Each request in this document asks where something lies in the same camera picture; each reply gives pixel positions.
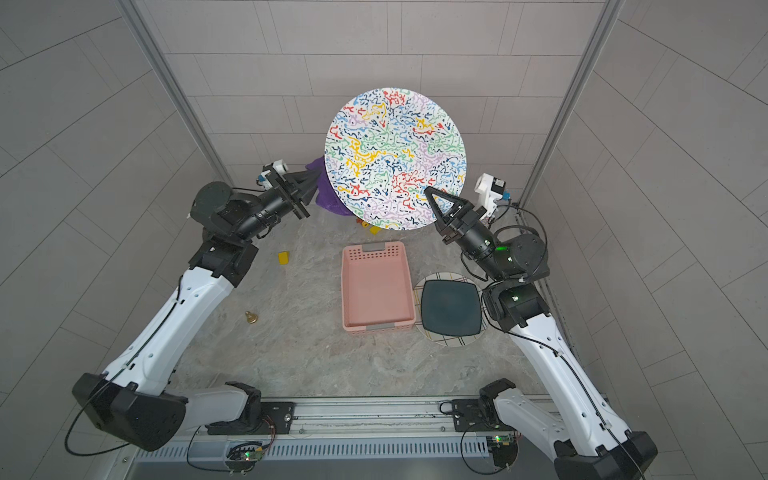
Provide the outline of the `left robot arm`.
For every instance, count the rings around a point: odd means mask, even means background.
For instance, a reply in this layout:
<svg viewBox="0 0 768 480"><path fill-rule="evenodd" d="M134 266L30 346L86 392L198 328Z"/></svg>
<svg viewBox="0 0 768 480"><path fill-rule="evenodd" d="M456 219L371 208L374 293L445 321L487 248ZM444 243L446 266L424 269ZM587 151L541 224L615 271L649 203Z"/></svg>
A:
<svg viewBox="0 0 768 480"><path fill-rule="evenodd" d="M174 369L202 325L242 282L268 235L293 214L308 217L320 173L290 173L275 162L261 173L262 192L225 182L203 186L190 216L203 228L202 244L175 290L138 337L100 374L83 374L72 388L98 430L145 451L178 432L204 426L214 435L245 435L265 427L261 393L241 383L170 393Z"/></svg>

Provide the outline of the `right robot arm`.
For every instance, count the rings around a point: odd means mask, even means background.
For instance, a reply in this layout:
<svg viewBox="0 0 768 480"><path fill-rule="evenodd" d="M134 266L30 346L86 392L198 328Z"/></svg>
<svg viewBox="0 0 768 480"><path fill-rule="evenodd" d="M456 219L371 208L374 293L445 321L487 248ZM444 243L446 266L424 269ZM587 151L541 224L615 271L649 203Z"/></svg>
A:
<svg viewBox="0 0 768 480"><path fill-rule="evenodd" d="M631 429L600 395L535 286L549 274L544 227L517 225L518 235L503 240L483 222L484 208L433 187L425 195L443 242L457 244L488 280L481 300L491 326L524 353L558 411L549 414L501 379L480 392L484 423L520 432L561 479L644 478L658 454L655 443L648 433Z"/></svg>

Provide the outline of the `colourful squiggle pattern plate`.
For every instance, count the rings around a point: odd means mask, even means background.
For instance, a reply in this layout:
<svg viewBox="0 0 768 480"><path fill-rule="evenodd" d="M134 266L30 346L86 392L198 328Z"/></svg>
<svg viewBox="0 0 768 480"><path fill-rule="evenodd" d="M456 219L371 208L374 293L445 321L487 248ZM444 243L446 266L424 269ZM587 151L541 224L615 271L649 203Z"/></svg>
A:
<svg viewBox="0 0 768 480"><path fill-rule="evenodd" d="M467 175L462 135L435 101L384 87L347 101L325 140L332 194L362 221L416 230L435 221L427 188L457 196Z"/></svg>

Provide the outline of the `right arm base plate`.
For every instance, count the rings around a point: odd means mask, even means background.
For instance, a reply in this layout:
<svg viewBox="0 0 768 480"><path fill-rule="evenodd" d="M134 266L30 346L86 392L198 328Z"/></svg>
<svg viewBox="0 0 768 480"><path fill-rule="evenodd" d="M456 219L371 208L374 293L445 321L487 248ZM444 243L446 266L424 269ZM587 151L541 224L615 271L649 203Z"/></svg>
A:
<svg viewBox="0 0 768 480"><path fill-rule="evenodd" d="M454 431L457 433L471 430L507 434L515 431L513 427L499 420L493 420L484 413L478 398L448 400L440 404L439 410L443 415L451 418Z"/></svg>

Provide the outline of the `dark teal square plate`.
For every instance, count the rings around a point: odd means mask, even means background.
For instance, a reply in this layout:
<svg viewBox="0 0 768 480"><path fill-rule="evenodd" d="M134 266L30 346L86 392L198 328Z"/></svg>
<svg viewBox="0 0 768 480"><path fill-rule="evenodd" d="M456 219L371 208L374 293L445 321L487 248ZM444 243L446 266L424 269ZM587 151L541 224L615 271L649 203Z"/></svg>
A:
<svg viewBox="0 0 768 480"><path fill-rule="evenodd" d="M480 296L473 283L427 280L420 313L427 331L446 337L472 336L482 330Z"/></svg>

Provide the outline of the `purple microfibre cloth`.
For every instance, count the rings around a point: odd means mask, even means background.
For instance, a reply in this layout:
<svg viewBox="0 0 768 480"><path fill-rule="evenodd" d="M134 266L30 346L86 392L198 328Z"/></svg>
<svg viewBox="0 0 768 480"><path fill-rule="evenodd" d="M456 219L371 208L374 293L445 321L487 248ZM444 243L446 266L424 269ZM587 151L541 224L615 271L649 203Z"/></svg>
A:
<svg viewBox="0 0 768 480"><path fill-rule="evenodd" d="M336 215L354 216L354 213L344 205L344 203L339 199L338 195L333 190L326 171L325 158L323 156L308 164L306 169L318 174L317 196L315 201L319 207Z"/></svg>

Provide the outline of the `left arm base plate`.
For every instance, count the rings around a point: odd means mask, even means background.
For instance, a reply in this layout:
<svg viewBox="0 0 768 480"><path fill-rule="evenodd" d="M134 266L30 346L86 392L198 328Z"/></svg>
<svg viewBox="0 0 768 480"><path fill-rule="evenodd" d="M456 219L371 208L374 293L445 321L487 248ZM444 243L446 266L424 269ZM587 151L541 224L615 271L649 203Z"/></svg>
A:
<svg viewBox="0 0 768 480"><path fill-rule="evenodd" d="M248 403L240 417L205 426L209 435L277 435L288 434L294 418L294 402L262 402L257 399Z"/></svg>

